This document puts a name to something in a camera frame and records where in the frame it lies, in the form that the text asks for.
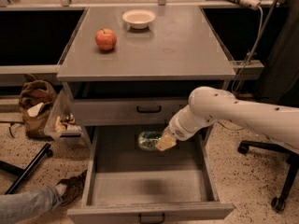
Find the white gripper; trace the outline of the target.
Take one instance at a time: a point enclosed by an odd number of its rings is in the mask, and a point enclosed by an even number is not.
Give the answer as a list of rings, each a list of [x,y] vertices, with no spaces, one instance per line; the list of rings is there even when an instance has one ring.
[[[160,151],[168,150],[177,144],[177,140],[186,141],[191,138],[199,129],[199,123],[189,105],[180,109],[170,119],[168,128],[170,133],[163,133],[155,147]]]

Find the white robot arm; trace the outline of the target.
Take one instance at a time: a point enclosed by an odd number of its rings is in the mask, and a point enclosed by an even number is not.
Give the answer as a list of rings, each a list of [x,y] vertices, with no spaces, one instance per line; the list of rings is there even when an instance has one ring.
[[[229,91],[210,87],[191,92],[188,104],[170,119],[155,146],[165,151],[175,146],[177,140],[186,141],[220,119],[260,133],[299,153],[299,108],[238,100]]]

